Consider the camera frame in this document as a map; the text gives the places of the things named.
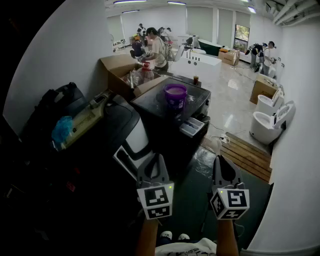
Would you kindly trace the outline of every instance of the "wooden board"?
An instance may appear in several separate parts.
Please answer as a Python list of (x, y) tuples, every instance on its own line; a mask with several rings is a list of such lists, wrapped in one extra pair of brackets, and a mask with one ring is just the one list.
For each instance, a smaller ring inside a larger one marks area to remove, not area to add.
[[(220, 153), (230, 159), (242, 170), (245, 170), (259, 179), (269, 182), (272, 169), (270, 168), (271, 155), (263, 152), (246, 141), (233, 134), (226, 133), (230, 138), (230, 143), (222, 143)], [(203, 138), (201, 146), (214, 152), (215, 147), (211, 140)]]
[(229, 133), (229, 132), (226, 132), (226, 135), (230, 137), (230, 139), (232, 138), (234, 141), (237, 141), (240, 143), (241, 147), (243, 147), (244, 149), (248, 149), (250, 148), (251, 150), (253, 150), (252, 152), (253, 153), (259, 153), (260, 155), (263, 155), (265, 156), (267, 159), (270, 159), (271, 158), (271, 155), (269, 155), (268, 153), (262, 151), (261, 149), (255, 147), (254, 145), (251, 145), (250, 143), (244, 141), (243, 139), (241, 138), (238, 138), (237, 136)]

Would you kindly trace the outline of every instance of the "person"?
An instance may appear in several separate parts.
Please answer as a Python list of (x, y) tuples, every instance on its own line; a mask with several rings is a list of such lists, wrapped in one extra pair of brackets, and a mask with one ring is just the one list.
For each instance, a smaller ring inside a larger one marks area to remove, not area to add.
[(275, 48), (275, 43), (273, 41), (270, 41), (268, 43), (268, 47), (265, 48), (264, 50), (264, 62), (262, 65), (262, 70), (260, 74), (263, 74), (265, 76), (269, 76), (269, 69), (271, 64), (274, 63), (274, 48)]
[(256, 59), (257, 55), (264, 49), (266, 48), (267, 44), (264, 43), (263, 45), (260, 45), (258, 43), (255, 43), (250, 46), (251, 48), (251, 63), (250, 63), (250, 68), (255, 69), (255, 64), (256, 64)]
[(132, 49), (133, 50), (130, 50), (130, 54), (134, 59), (135, 57), (140, 57), (142, 54), (144, 54), (142, 43), (139, 40), (135, 40), (135, 42), (132, 43)]
[(165, 231), (160, 235), (157, 245), (157, 219), (144, 219), (135, 249), (136, 256), (192, 255), (239, 256), (232, 220), (218, 220), (217, 244), (207, 238), (191, 241), (189, 236), (181, 234), (177, 242), (172, 242), (172, 233)]
[(167, 38), (167, 40), (170, 41), (171, 28), (170, 27), (165, 28), (162, 35), (164, 36), (164, 38)]
[(153, 40), (151, 55), (143, 59), (143, 61), (154, 60), (154, 68), (156, 70), (168, 71), (169, 64), (167, 56), (169, 50), (164, 41), (158, 36), (158, 32), (154, 27), (149, 27), (146, 30), (146, 35)]
[(161, 38), (162, 41), (166, 41), (165, 28), (163, 26), (158, 29), (158, 36)]
[(137, 34), (140, 36), (140, 40), (143, 45), (146, 46), (146, 28), (142, 25), (142, 23), (139, 24)]

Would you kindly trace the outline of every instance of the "backpack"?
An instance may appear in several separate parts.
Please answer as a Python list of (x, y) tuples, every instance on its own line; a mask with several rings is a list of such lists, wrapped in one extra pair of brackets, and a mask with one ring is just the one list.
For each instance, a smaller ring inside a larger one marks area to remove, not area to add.
[(164, 59), (167, 61), (167, 62), (173, 62), (175, 61), (175, 57), (176, 55), (174, 54), (174, 52), (171, 50), (171, 48), (169, 47), (169, 44), (167, 42), (164, 42), (164, 41), (160, 41), (164, 44), (164, 52), (165, 52), (165, 55), (164, 55)]

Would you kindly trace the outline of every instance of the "power strip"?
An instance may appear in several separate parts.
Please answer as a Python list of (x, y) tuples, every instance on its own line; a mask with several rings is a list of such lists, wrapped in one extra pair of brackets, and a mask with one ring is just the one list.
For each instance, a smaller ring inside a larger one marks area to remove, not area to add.
[(227, 135), (225, 135), (224, 133), (221, 134), (221, 138), (222, 138), (222, 142), (227, 143)]

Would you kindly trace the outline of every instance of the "white bathtub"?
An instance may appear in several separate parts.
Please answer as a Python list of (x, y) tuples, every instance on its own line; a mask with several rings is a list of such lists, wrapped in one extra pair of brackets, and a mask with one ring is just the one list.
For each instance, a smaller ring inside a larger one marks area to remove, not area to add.
[(199, 77), (200, 82), (212, 82), (219, 77), (221, 69), (221, 59), (208, 55), (185, 51), (177, 62), (172, 62), (169, 72), (193, 79)]

